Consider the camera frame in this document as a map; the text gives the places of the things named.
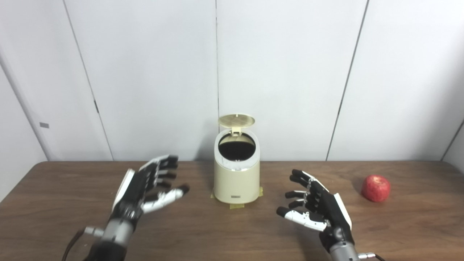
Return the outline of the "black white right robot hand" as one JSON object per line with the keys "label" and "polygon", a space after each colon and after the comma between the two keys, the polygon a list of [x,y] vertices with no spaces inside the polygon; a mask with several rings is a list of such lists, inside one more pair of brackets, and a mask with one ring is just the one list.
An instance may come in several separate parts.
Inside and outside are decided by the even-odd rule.
{"label": "black white right robot hand", "polygon": [[278,207],[277,215],[319,232],[320,242],[328,253],[335,247],[354,247],[352,222],[339,193],[332,194],[316,177],[293,169],[292,182],[305,191],[289,191],[285,198],[295,200],[288,207]]}

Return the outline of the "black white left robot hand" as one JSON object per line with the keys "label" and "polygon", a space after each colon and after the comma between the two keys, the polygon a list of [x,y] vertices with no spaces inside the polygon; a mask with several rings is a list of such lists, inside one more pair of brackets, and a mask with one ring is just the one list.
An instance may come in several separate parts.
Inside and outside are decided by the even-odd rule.
{"label": "black white left robot hand", "polygon": [[128,169],[116,193],[109,221],[127,221],[136,228],[142,215],[187,195],[189,185],[173,188],[167,181],[176,178],[177,167],[178,156],[164,155],[149,160],[138,170]]}

